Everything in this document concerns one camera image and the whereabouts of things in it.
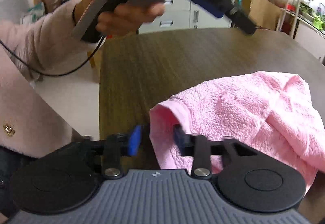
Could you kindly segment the pink fleece sleeve forearm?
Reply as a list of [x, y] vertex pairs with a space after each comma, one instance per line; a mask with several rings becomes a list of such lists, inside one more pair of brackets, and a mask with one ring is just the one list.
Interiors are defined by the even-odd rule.
[[[72, 37], [74, 7], [70, 0], [26, 26], [1, 21], [1, 40], [40, 72], [58, 70], [94, 43]], [[1, 48], [1, 146], [29, 157], [43, 157], [79, 138], [79, 134], [32, 88], [36, 74]]]

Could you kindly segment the person's left hand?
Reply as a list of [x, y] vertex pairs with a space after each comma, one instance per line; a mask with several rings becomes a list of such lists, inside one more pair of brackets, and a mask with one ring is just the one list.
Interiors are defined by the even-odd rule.
[[[82, 0], [74, 9], [74, 18], [78, 22], [92, 0]], [[153, 22], [164, 14], [162, 3], [154, 3], [148, 8], [120, 4], [113, 12], [103, 12], [97, 19], [96, 29], [105, 35], [124, 36], [137, 31], [144, 23]]]

